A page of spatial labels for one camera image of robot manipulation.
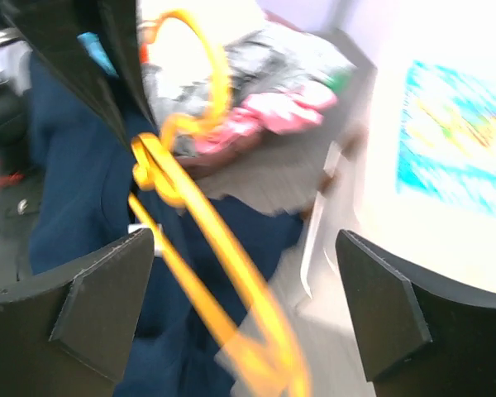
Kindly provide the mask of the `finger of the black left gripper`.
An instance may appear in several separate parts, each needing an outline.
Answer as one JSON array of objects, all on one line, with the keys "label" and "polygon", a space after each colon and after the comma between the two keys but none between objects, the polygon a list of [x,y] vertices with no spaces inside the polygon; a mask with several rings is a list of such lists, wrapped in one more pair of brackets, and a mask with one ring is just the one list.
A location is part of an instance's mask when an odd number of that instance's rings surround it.
[{"label": "finger of the black left gripper", "polygon": [[155,125],[142,80],[136,33],[136,1],[102,0],[98,2],[98,7],[111,61],[147,121]]},{"label": "finger of the black left gripper", "polygon": [[0,1],[0,13],[47,68],[128,146],[125,125],[102,68],[78,36],[100,26],[96,1]]}]

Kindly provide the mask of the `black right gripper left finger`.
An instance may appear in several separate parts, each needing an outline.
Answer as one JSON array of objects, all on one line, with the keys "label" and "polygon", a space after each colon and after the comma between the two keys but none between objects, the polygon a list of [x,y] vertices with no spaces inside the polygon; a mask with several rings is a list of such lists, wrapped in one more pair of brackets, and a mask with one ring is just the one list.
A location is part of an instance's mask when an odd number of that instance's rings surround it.
[{"label": "black right gripper left finger", "polygon": [[110,396],[122,380],[154,258],[141,229],[0,288],[0,396]]}]

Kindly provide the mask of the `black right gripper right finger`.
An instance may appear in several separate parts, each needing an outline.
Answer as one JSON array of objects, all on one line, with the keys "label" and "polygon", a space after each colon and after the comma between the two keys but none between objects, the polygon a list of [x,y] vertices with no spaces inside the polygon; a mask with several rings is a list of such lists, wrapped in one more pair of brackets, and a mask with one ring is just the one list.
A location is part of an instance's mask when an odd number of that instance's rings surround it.
[{"label": "black right gripper right finger", "polygon": [[378,396],[496,396],[496,294],[336,238],[365,378]]}]

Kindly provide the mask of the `navy blue t shirt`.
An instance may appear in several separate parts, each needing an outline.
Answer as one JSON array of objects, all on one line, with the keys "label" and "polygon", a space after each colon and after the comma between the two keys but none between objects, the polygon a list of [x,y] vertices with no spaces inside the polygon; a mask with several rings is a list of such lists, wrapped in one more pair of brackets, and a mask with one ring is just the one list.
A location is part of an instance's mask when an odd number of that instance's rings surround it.
[{"label": "navy blue t shirt", "polygon": [[[45,169],[29,258],[34,275],[124,237],[136,222],[129,193],[158,222],[184,260],[236,325],[246,309],[189,213],[179,215],[154,192],[138,191],[135,160],[109,127],[54,77],[29,60],[31,157]],[[119,79],[108,84],[132,138],[153,128]],[[298,213],[266,215],[230,195],[210,199],[266,280],[303,229]],[[233,378],[214,360],[219,350],[164,261],[155,258],[124,380],[114,396],[230,396]]]}]

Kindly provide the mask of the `yellow hanger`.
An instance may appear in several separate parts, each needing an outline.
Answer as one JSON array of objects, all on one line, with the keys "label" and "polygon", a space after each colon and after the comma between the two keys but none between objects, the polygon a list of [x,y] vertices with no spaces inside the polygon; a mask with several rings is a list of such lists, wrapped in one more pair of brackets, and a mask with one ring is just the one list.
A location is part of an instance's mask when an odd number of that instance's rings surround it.
[{"label": "yellow hanger", "polygon": [[157,34],[170,18],[187,25],[206,51],[212,66],[209,105],[200,118],[174,113],[165,120],[159,135],[144,132],[134,138],[131,142],[136,158],[133,176],[140,189],[155,190],[168,205],[186,208],[191,213],[243,304],[252,311],[265,343],[238,330],[134,194],[130,194],[128,203],[138,220],[152,231],[166,265],[254,395],[279,396],[286,392],[290,396],[309,396],[308,367],[282,309],[230,228],[171,154],[176,132],[205,136],[221,124],[231,94],[227,58],[222,47],[210,41],[195,17],[183,9],[159,16],[153,22],[153,32]]}]

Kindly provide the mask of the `light blue cloth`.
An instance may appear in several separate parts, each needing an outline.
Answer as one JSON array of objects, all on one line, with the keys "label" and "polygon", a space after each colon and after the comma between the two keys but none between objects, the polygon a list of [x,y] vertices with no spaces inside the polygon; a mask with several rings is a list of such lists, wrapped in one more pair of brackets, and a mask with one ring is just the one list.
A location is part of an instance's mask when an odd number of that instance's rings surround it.
[{"label": "light blue cloth", "polygon": [[84,32],[78,35],[79,42],[83,45],[89,56],[112,77],[117,77],[118,73],[110,61],[107,52],[104,50],[98,35],[92,32]]}]

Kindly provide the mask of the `grey cloth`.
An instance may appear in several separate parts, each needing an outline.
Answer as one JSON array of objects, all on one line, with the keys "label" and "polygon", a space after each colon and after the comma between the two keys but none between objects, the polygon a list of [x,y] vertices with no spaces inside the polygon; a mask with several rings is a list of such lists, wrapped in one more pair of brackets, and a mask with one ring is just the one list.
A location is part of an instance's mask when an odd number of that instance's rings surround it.
[{"label": "grey cloth", "polygon": [[[226,45],[225,53],[231,82],[227,116],[251,94],[298,92],[314,84],[327,87],[328,77],[335,72],[342,69],[355,72],[355,65],[329,41],[277,22],[268,22],[258,31]],[[175,76],[175,71],[188,69],[185,62],[172,65],[167,61],[147,60],[142,65],[145,92],[158,123],[177,112],[194,117],[203,115],[209,103],[211,81],[207,76],[209,63],[206,56],[200,55],[198,60],[203,70],[195,80],[188,76]],[[242,138],[253,138],[260,133]],[[197,153],[195,140],[199,137],[205,136],[178,133],[174,140],[174,153],[182,157],[211,155]]]}]

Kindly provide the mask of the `white drawer unit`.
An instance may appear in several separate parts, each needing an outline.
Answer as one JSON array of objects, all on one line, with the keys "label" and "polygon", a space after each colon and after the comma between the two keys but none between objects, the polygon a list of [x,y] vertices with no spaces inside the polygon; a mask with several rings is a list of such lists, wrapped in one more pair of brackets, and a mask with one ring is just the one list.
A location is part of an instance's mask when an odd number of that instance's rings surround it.
[{"label": "white drawer unit", "polygon": [[453,280],[496,293],[496,217],[398,183],[405,80],[414,60],[496,77],[496,1],[359,1],[341,29],[375,66],[367,129],[327,199],[297,311],[351,328],[334,242],[342,229]]}]

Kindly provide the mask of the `blue treehouse paperback book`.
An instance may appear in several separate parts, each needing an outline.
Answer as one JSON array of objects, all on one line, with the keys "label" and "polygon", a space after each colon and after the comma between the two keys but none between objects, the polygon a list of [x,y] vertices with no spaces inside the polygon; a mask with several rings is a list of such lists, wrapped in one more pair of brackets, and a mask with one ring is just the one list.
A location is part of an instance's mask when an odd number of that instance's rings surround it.
[{"label": "blue treehouse paperback book", "polygon": [[395,187],[496,218],[496,79],[414,61]]}]

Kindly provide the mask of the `pink cloth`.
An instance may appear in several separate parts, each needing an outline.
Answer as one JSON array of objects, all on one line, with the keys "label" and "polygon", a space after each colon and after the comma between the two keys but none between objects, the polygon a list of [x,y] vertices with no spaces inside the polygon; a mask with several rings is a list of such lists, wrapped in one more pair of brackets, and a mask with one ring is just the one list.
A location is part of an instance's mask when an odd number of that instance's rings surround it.
[{"label": "pink cloth", "polygon": [[251,94],[233,108],[212,134],[195,140],[199,154],[224,150],[233,141],[268,130],[278,135],[299,132],[322,123],[322,110],[337,102],[337,96],[321,84],[298,92]]}]

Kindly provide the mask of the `green cloth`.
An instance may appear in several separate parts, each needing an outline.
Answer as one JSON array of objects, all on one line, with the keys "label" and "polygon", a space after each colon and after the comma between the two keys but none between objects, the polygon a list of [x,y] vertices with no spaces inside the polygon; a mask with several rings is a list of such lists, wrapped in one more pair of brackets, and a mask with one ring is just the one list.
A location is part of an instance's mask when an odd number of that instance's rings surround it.
[{"label": "green cloth", "polygon": [[350,82],[353,71],[342,69],[329,76],[326,86],[335,94],[341,93]]}]

